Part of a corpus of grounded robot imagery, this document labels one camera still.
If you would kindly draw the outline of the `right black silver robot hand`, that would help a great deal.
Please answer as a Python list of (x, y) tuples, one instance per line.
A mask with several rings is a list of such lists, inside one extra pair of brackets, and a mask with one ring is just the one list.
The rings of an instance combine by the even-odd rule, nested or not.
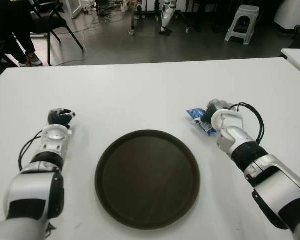
[(228, 103), (225, 100), (211, 100), (205, 111), (205, 114), (200, 117), (202, 123), (211, 124), (213, 115), (219, 110), (229, 110), (234, 104)]

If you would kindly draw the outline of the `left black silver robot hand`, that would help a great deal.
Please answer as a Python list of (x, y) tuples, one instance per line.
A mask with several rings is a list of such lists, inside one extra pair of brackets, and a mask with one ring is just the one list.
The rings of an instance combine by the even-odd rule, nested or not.
[(65, 108), (56, 108), (49, 111), (47, 117), (48, 125), (61, 125), (70, 129), (70, 122), (76, 116), (76, 113)]

